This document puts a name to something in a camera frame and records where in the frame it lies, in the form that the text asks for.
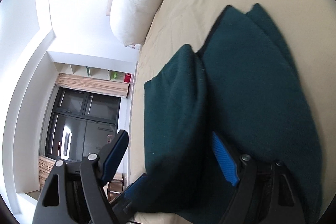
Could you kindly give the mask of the dark green knit sweater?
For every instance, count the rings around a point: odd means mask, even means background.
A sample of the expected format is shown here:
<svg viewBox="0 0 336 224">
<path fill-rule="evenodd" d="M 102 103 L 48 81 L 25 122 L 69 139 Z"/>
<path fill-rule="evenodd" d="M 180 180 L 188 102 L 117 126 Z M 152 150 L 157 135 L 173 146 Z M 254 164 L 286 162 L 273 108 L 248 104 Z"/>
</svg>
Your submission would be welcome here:
<svg viewBox="0 0 336 224">
<path fill-rule="evenodd" d="M 234 190 L 213 152 L 216 133 L 239 153 L 286 166 L 305 223 L 317 221 L 318 133 L 289 48 L 262 6 L 227 6 L 201 49 L 182 46 L 144 91 L 147 179 L 136 213 L 220 223 Z"/>
</svg>

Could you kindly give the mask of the red box on shelf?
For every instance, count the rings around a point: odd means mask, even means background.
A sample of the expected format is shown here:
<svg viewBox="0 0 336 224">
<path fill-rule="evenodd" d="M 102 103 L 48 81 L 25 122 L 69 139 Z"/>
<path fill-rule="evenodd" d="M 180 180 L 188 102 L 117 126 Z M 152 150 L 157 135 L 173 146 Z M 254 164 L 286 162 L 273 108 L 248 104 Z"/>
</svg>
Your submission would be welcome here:
<svg viewBox="0 0 336 224">
<path fill-rule="evenodd" d="M 125 83 L 130 83 L 131 82 L 131 77 L 132 77 L 132 74 L 130 74 L 130 73 L 126 73 L 125 75 L 124 75 L 124 78 L 123 78 L 123 81 L 125 82 Z"/>
</svg>

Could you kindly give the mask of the beige bed sheet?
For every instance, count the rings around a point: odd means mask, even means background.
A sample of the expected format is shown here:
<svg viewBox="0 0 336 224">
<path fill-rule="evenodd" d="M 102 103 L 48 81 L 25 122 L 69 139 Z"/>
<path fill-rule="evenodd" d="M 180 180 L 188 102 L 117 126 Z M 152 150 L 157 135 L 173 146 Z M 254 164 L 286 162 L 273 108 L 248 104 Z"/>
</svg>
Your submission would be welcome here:
<svg viewBox="0 0 336 224">
<path fill-rule="evenodd" d="M 184 44 L 198 50 L 224 7 L 259 3 L 283 34 L 322 143 L 322 209 L 335 195 L 335 0 L 163 0 L 139 53 L 130 123 L 130 180 L 145 172 L 144 83 Z"/>
</svg>

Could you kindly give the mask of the white pillow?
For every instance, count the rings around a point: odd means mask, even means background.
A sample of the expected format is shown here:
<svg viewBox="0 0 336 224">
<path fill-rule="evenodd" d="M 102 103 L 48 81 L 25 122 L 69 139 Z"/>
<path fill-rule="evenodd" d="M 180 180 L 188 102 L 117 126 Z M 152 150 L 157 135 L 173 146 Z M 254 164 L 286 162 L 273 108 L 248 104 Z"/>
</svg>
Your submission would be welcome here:
<svg viewBox="0 0 336 224">
<path fill-rule="evenodd" d="M 125 47 L 145 42 L 163 0 L 112 0 L 109 26 Z"/>
</svg>

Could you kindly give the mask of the white wall shelf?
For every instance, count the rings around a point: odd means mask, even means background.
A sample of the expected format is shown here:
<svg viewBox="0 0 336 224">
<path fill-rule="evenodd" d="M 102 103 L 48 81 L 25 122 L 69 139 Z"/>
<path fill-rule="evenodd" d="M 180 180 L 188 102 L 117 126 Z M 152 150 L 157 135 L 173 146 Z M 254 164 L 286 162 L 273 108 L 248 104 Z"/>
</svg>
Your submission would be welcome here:
<svg viewBox="0 0 336 224">
<path fill-rule="evenodd" d="M 118 79 L 110 80 L 110 69 L 101 69 L 101 68 L 94 68 L 89 66 L 82 66 L 82 65 L 73 65 L 73 64 L 65 64 L 65 63 L 54 63 L 57 71 L 59 73 L 65 73 L 70 75 L 76 75 L 81 77 L 91 77 L 94 79 L 101 79 L 101 80 L 108 80 L 108 81 L 115 81 L 118 83 L 124 83 L 123 78 L 126 73 L 118 72 Z"/>
</svg>

